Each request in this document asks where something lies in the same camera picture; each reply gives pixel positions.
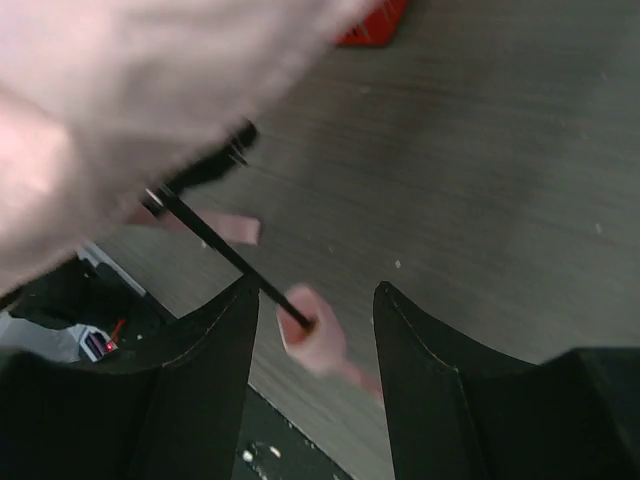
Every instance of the black cable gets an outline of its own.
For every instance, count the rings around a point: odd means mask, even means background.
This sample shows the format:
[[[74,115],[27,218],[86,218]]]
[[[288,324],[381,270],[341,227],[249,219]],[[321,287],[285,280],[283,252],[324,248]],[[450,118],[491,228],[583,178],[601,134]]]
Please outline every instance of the black cable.
[[[180,220],[187,228],[196,234],[210,248],[217,250],[231,264],[245,275],[254,275],[260,281],[262,291],[280,305],[291,315],[302,328],[311,330],[314,323],[305,317],[300,310],[294,307],[280,291],[274,287],[266,278],[256,271],[244,258],[242,258],[233,248],[225,242],[207,223],[202,220],[189,206],[184,203],[180,197],[176,196],[166,185],[161,187],[159,191],[150,195],[152,200],[158,204],[158,207],[164,207],[169,210],[178,220]],[[144,203],[145,207],[154,213],[154,208],[148,202]]]

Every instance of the black rod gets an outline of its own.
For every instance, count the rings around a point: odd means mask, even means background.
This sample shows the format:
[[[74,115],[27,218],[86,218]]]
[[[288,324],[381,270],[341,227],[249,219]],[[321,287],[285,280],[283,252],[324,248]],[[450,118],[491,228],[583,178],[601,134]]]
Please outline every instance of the black rod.
[[[207,223],[202,220],[196,212],[184,203],[180,197],[174,195],[174,193],[166,186],[162,187],[160,192],[156,192],[155,194],[151,192],[148,193],[151,198],[159,204],[159,206],[163,206],[169,210],[210,248],[220,252],[220,254],[231,262],[234,267],[240,270],[240,272],[245,275],[255,275],[260,281],[260,288],[267,297],[284,308],[285,311],[291,315],[302,328],[305,330],[311,330],[313,328],[313,322],[311,320],[305,317],[300,310],[294,307],[276,287],[260,275],[255,268],[253,268],[233,248],[231,248],[231,246],[229,246],[229,244],[225,242],[220,235],[207,225]],[[154,213],[152,208],[149,208],[148,205],[145,206],[149,211],[151,211],[151,213]]]

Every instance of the white cloth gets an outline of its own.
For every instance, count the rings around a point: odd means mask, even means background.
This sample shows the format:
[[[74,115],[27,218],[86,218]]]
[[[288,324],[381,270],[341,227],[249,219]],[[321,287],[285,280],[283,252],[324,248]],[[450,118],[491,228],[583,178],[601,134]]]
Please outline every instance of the white cloth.
[[[376,0],[2,0],[0,295],[279,99]]]

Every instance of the red basket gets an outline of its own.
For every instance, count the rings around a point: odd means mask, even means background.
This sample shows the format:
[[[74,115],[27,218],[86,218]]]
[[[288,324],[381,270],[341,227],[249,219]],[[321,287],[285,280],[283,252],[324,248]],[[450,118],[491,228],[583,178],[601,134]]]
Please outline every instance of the red basket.
[[[338,40],[338,45],[381,47],[388,44],[408,3],[409,0],[385,0],[382,7]]]

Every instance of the pink fabric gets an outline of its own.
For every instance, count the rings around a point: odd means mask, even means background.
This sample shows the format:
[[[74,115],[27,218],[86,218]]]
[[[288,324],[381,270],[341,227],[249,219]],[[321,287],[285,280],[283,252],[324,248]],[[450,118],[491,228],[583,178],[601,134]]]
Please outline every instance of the pink fabric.
[[[378,0],[2,0],[0,295],[277,102]]]
[[[225,241],[246,245],[258,244],[260,220],[257,218],[241,217],[208,210],[196,210],[196,213]],[[126,223],[129,225],[164,228],[174,232],[188,231],[187,227],[171,213],[166,213],[162,218],[157,219],[144,207],[136,209]]]
[[[348,360],[344,332],[329,304],[307,285],[297,285],[285,296],[305,317],[315,322],[314,328],[306,331],[282,307],[276,308],[287,354],[314,375],[343,376],[382,405],[380,383]]]

